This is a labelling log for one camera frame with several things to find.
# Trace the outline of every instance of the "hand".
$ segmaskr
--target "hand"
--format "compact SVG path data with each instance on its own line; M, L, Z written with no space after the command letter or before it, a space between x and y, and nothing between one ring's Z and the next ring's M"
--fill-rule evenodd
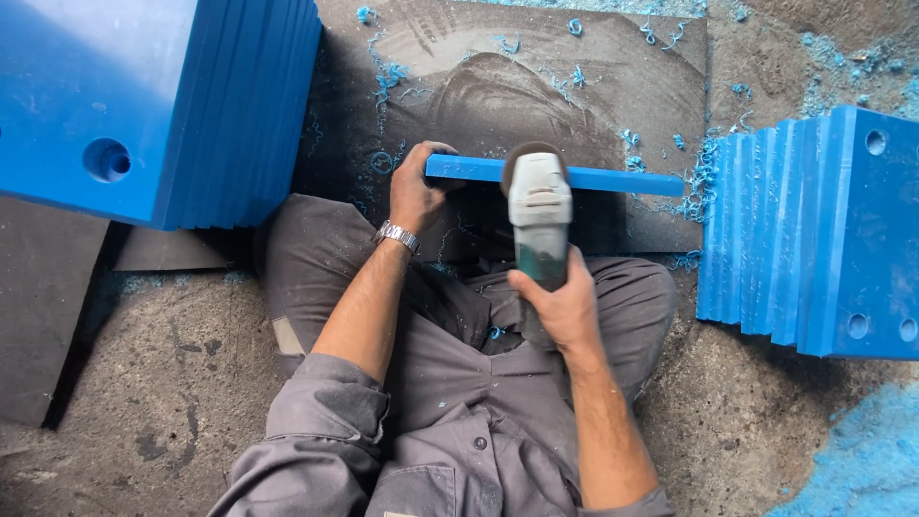
M519 270L509 271L507 282L536 308L539 321L558 345L569 369L606 365L596 319L594 277L587 270L580 249L568 248L568 282L554 293L539 287Z
M412 148L403 163L392 173L390 222L414 236L424 232L437 218L437 210L447 191L425 184L425 164L432 154L458 155L456 149L440 142L422 142Z

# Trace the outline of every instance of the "angle grinder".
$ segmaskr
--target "angle grinder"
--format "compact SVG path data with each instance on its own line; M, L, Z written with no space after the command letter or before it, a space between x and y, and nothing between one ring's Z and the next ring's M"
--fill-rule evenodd
M505 159L501 191L514 226L516 267L546 291L568 281L572 191L562 153L542 142L523 144ZM541 350L556 350L533 305L520 300L520 334Z

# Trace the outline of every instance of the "man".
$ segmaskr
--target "man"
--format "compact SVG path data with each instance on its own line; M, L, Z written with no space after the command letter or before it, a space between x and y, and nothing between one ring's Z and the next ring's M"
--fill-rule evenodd
M456 151L416 145L392 174L390 222L413 236L445 196L424 182L432 153ZM211 515L673 514L630 416L673 316L666 269L572 247L548 293L516 270L457 280L374 234L299 195L263 228L292 376ZM520 342L518 296L560 353Z

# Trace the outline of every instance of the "hole in plastic block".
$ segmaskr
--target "hole in plastic block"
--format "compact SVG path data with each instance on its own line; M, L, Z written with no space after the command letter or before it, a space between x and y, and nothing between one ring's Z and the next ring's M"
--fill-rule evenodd
M878 130L871 130L868 132L868 138L865 139L865 146L868 148L869 153L874 156L880 155L884 152L884 147L887 146L887 138L884 137L884 133Z
M916 339L917 333L919 333L919 327L916 325L916 320L911 317L904 319L900 324L900 338L902 340L910 342Z
M849 336L862 339L868 334L868 319L865 315L853 314L849 317Z
M83 167L95 179L118 181L130 171L128 150L111 138L96 138L83 151Z

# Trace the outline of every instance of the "concrete floor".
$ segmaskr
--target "concrete floor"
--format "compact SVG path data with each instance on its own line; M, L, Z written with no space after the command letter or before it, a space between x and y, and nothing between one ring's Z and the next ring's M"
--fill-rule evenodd
M737 82L754 90L747 120L757 127L796 116L812 65L798 31L844 38L837 28L855 24L858 40L838 41L851 50L904 30L891 16L917 8L751 4L744 23L736 3L709 6L712 125L730 127L745 110L730 91ZM768 14L773 5L785 19ZM636 412L681 515L762 515L804 485L832 413L874 386L917 378L910 363L819 360L698 322L695 273L674 276L681 303ZM59 429L0 424L0 515L203 515L235 457L262 436L281 380L256 280L143 278L106 279L119 303Z

